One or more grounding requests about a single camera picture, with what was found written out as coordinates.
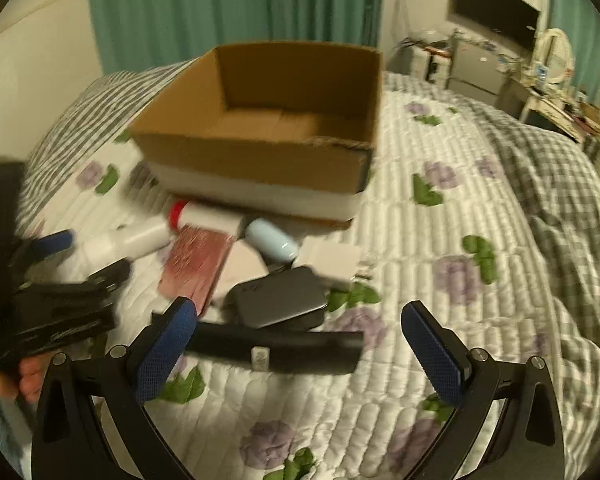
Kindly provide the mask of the person's left hand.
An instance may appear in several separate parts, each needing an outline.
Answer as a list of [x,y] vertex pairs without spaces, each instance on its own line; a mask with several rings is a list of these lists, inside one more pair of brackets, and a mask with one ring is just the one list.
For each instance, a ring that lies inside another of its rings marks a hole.
[[29,404],[38,402],[47,367],[53,352],[28,356],[15,372],[0,372],[0,399],[15,400],[21,396]]

